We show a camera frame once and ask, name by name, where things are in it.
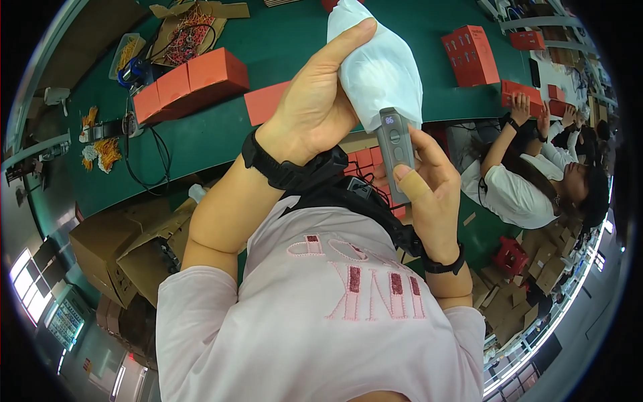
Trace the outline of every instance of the green table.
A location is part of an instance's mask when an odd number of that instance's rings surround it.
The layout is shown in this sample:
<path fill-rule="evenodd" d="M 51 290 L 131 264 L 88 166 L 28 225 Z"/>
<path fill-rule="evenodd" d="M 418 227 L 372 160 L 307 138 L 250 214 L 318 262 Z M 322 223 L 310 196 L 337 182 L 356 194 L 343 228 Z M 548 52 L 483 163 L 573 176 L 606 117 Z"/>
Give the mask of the green table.
<path fill-rule="evenodd" d="M 148 6 L 155 2 L 140 3 Z M 502 114 L 498 86 L 457 87 L 440 37 L 462 25 L 484 27 L 502 79 L 530 84 L 529 54 L 512 48 L 498 25 L 490 23 L 474 1 L 367 3 L 379 21 L 398 33 L 413 50 L 424 86 L 422 117 L 426 122 Z M 328 14 L 318 0 L 272 8 L 260 0 L 248 0 L 248 6 L 251 17 L 229 20 L 216 47 L 227 48 L 247 65 L 251 90 L 292 79 L 326 43 Z M 136 31 L 148 38 L 158 23 L 151 17 Z M 103 121 L 121 118 L 125 112 L 127 91 L 107 78 L 114 52 L 115 49 L 108 52 L 71 94 L 69 117 L 65 120 L 73 140 L 66 162 L 84 216 L 143 192 L 123 161 L 116 162 L 109 175 L 98 167 L 86 172 L 80 162 L 84 147 L 77 140 L 80 114 L 87 114 L 94 105 Z M 156 130 L 170 150 L 170 177 L 177 179 L 236 158 L 252 126 L 243 96 L 239 96 L 186 118 L 161 123 Z M 148 132 L 130 141 L 130 162 L 142 181 L 153 182 L 163 175 L 154 139 Z"/>

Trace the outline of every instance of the red stool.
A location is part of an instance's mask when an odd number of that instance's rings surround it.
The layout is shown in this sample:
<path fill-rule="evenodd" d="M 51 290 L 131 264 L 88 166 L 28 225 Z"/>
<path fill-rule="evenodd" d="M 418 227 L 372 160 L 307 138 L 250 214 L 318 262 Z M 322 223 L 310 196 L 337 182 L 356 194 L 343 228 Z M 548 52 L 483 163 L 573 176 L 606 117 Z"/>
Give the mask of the red stool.
<path fill-rule="evenodd" d="M 507 239 L 501 236 L 500 243 L 502 244 L 500 251 L 491 259 L 508 274 L 518 275 L 523 267 L 527 265 L 529 256 L 516 239 Z"/>

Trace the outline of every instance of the pink t-shirt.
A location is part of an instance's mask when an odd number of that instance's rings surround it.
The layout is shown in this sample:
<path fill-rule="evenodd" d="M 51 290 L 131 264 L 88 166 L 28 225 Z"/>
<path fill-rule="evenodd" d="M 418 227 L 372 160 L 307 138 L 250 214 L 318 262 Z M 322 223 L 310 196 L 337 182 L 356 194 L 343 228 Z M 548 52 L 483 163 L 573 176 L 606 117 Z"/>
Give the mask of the pink t-shirt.
<path fill-rule="evenodd" d="M 248 241 L 244 281 L 195 266 L 159 288 L 164 402 L 481 401 L 485 324 L 442 311 L 386 232 L 343 208 L 279 201 Z"/>

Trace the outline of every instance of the woman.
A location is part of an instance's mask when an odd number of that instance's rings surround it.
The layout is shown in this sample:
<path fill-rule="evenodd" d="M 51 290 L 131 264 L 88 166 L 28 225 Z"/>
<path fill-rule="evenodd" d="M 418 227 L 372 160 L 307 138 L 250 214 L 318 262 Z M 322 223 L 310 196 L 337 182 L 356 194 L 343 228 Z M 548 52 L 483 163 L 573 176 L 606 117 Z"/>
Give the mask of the woman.
<path fill-rule="evenodd" d="M 358 123 L 337 71 L 375 30 L 369 18 L 343 32 L 291 81 L 255 133 L 275 163 L 304 166 Z M 450 267 L 464 261 L 459 176 L 435 140 L 411 133 L 421 165 L 398 165 L 395 179 L 426 255 Z M 181 272 L 159 287 L 163 401 L 480 401 L 485 324 L 466 264 L 424 282 L 375 221 L 335 206 L 288 212 L 299 197 L 244 156 L 199 203 Z"/>
<path fill-rule="evenodd" d="M 462 173 L 462 191 L 502 221 L 521 228 L 541 228 L 563 212 L 598 225 L 608 209 L 605 173 L 578 163 L 573 151 L 549 142 L 548 106 L 537 122 L 539 139 L 518 154 L 509 145 L 529 116 L 529 97 L 518 94 L 497 139 L 478 146 L 478 160 Z"/>

